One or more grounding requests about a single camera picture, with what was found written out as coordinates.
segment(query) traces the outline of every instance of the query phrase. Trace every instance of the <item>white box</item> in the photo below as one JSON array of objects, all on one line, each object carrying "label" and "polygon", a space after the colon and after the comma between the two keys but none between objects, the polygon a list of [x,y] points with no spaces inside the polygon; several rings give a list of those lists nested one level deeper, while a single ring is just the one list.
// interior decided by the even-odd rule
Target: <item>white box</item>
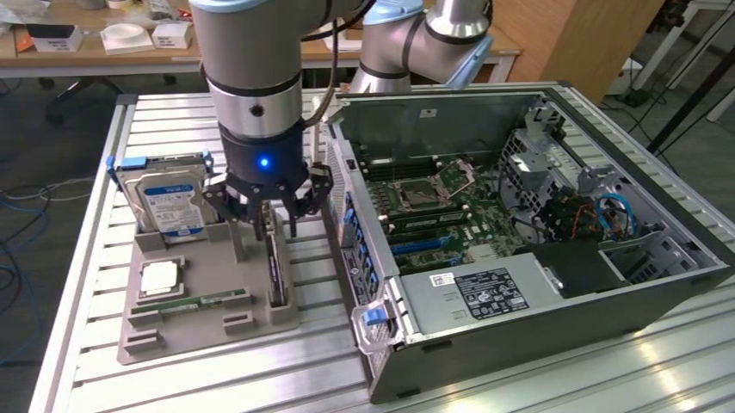
[{"label": "white box", "polygon": [[639,62],[632,59],[626,60],[623,69],[620,69],[618,77],[607,90],[608,95],[622,95],[628,90],[632,84],[631,79],[635,80],[635,77],[640,73],[640,69],[643,69],[643,66]]},{"label": "white box", "polygon": [[159,49],[188,49],[192,43],[190,23],[166,23],[154,30],[154,44]]},{"label": "white box", "polygon": [[104,46],[104,53],[107,53],[108,56],[116,55],[116,54],[124,54],[124,53],[135,53],[135,52],[144,52],[146,50],[154,50],[154,42],[151,41],[151,36],[148,35],[148,32],[144,30],[140,31],[140,34],[138,34],[135,37],[130,37],[124,40],[116,39],[111,35],[106,35],[104,30],[100,32],[100,36],[103,37],[103,46]]},{"label": "white box", "polygon": [[76,52],[84,35],[79,26],[75,26],[70,37],[31,37],[31,39],[40,52]]}]

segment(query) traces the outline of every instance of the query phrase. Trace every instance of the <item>metal workbench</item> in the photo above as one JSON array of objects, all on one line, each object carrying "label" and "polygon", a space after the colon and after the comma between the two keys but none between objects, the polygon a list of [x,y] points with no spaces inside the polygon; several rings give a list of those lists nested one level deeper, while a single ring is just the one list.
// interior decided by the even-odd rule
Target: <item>metal workbench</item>
[{"label": "metal workbench", "polygon": [[[735,249],[735,229],[698,210],[643,148],[572,89],[556,87],[642,169]],[[304,108],[311,97],[304,94]],[[567,143],[606,162],[574,129]],[[735,283],[676,307],[642,332],[422,393],[371,405],[319,219],[290,242],[302,326],[292,331],[122,366],[116,361],[134,214],[104,159],[211,151],[224,157],[206,94],[123,96],[96,175],[32,411],[735,411]]]}]

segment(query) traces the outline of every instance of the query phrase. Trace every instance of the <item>hard drive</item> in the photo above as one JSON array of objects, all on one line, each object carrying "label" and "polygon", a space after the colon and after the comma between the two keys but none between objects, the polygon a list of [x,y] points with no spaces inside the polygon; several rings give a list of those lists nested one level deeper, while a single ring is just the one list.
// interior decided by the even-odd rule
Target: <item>hard drive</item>
[{"label": "hard drive", "polygon": [[203,198],[211,166],[208,152],[122,160],[111,175],[128,199],[142,233],[160,232],[166,243],[204,238],[204,226],[219,222]]}]

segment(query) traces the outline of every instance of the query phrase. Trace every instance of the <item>wooden cabinet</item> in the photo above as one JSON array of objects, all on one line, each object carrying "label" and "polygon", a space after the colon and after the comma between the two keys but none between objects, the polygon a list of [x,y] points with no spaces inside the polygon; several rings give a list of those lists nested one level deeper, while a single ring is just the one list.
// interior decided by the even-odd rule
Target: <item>wooden cabinet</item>
[{"label": "wooden cabinet", "polygon": [[567,80],[599,102],[664,0],[495,0],[494,25],[524,49],[510,82]]}]

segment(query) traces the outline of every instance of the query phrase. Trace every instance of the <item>black pole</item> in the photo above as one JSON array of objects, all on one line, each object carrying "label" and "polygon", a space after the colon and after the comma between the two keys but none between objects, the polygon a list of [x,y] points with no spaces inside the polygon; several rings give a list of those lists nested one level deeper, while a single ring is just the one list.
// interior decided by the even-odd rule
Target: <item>black pole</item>
[{"label": "black pole", "polygon": [[687,101],[682,105],[679,112],[676,112],[671,120],[668,120],[668,123],[666,124],[664,129],[662,129],[662,132],[658,133],[656,137],[654,138],[654,141],[648,145],[648,148],[646,148],[651,153],[655,153],[658,151],[658,148],[662,147],[666,140],[676,130],[676,127],[679,127],[682,122],[687,119],[687,116],[690,116],[691,111],[702,102],[702,99],[704,99],[704,96],[707,95],[707,93],[710,93],[710,90],[712,90],[712,87],[720,81],[720,79],[723,78],[724,74],[727,73],[732,65],[735,65],[735,46],[724,56],[720,64],[712,70],[712,73],[710,73],[710,76],[707,76],[707,79],[704,79],[704,82],[702,82],[698,89],[691,94],[690,99],[687,99]]}]

